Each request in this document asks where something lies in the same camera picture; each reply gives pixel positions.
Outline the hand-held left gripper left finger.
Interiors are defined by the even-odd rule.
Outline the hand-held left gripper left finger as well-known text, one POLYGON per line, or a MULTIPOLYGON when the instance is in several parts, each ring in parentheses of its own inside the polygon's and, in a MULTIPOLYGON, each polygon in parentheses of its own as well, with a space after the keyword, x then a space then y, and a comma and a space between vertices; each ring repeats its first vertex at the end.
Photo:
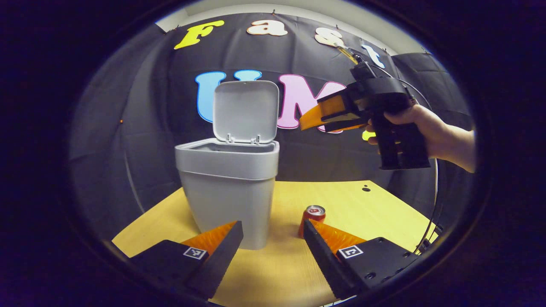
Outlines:
POLYGON ((183 242, 163 240, 131 257, 144 273, 176 295, 211 299, 244 238, 232 221, 183 242))

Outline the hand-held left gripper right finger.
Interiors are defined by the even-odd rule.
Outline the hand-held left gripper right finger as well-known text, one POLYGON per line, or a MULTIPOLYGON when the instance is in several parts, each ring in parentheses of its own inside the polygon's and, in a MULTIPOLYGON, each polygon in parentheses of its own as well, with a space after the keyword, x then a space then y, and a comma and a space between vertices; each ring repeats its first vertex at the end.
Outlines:
POLYGON ((338 299, 380 287, 419 257, 384 237, 364 240, 312 219, 304 221, 303 237, 338 299))

